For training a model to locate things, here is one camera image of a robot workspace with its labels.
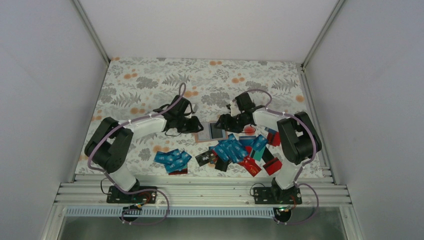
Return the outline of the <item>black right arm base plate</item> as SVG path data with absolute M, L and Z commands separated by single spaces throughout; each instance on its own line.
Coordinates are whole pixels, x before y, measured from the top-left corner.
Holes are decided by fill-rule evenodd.
M 301 191 L 295 186 L 288 189 L 254 187 L 252 194 L 257 205 L 300 205 L 303 203 Z

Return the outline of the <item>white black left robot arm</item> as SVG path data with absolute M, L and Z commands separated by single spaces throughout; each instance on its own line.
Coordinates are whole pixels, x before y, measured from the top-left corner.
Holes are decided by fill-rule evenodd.
M 139 197 L 139 181 L 128 170 L 125 161 L 134 136 L 144 137 L 153 133 L 176 129 L 180 134 L 203 131 L 200 120 L 194 116 L 189 100 L 176 95 L 170 104 L 154 109 L 148 115 L 118 121 L 104 118 L 85 146 L 89 169 L 101 171 L 119 189 L 119 196 L 131 203 Z

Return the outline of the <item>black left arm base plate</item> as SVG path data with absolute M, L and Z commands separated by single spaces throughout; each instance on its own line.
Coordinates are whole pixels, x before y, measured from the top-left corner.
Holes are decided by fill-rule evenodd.
M 135 194 L 125 194 L 117 189 L 115 186 L 110 186 L 106 202 L 108 204 L 155 204 L 157 196 L 157 187 L 156 186 L 140 186 L 138 190 L 145 190 L 144 192 L 139 192 Z

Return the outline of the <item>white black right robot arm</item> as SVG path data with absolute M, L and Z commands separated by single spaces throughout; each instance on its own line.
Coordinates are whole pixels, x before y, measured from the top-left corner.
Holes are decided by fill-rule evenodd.
M 292 115 L 271 110 L 268 105 L 256 105 L 248 91 L 235 97 L 234 102 L 240 113 L 222 114 L 215 127 L 231 133 L 241 133 L 246 125 L 259 125 L 277 131 L 288 162 L 282 165 L 266 190 L 273 202 L 278 204 L 284 203 L 290 196 L 295 197 L 300 174 L 322 149 L 311 118 L 305 111 Z

